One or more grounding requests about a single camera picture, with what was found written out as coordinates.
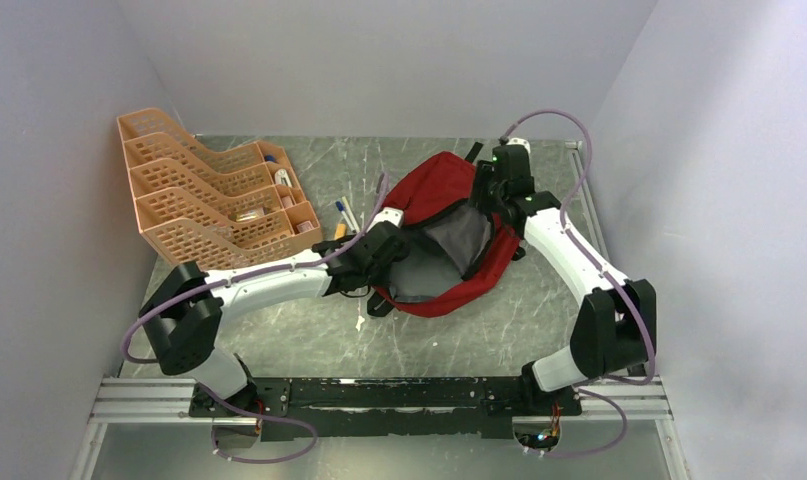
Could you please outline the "red backpack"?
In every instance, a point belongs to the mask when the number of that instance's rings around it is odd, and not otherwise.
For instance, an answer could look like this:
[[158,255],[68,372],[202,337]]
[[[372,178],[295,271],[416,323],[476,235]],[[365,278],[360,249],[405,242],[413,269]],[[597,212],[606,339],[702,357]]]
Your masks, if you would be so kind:
[[367,300],[367,313],[393,310],[435,318],[476,300],[495,287],[508,266],[525,256],[520,239],[495,214],[468,203],[473,161],[483,144],[460,157],[440,152],[404,176],[383,210],[402,215],[408,255],[393,263]]

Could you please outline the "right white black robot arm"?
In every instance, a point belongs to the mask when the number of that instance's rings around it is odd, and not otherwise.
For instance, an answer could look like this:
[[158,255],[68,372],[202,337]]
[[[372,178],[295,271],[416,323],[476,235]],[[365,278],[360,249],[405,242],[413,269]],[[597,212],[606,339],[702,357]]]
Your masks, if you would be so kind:
[[644,364],[654,372],[655,289],[613,267],[576,231],[563,204],[536,190],[525,144],[502,143],[479,161],[469,199],[538,251],[579,305],[567,345],[523,369],[531,379],[520,385],[518,398],[527,412],[544,413],[557,390],[622,369]]

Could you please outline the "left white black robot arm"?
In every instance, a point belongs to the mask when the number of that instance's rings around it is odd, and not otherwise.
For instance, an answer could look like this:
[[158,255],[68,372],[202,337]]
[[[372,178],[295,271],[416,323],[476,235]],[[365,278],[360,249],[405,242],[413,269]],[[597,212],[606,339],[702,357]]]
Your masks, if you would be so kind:
[[280,303],[374,286],[408,253],[402,230],[379,222],[349,241],[321,242],[278,261],[237,270],[174,268],[144,304],[140,319],[165,376],[194,379],[228,414],[252,409],[256,388],[246,365],[216,347],[223,322]]

